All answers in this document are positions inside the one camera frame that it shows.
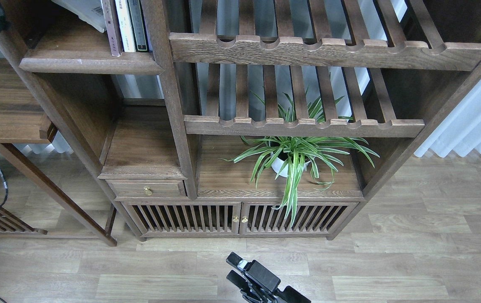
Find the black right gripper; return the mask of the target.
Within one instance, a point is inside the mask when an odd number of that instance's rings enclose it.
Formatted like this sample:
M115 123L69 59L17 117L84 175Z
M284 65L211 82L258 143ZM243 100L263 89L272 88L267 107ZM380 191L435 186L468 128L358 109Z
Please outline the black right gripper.
M248 262L231 252L226 262L241 272L242 275L239 275L231 270L226 278L239 288L243 299L249 303L312 302L291 286L287 286L283 291L279 290L278 286L281 280L256 260Z

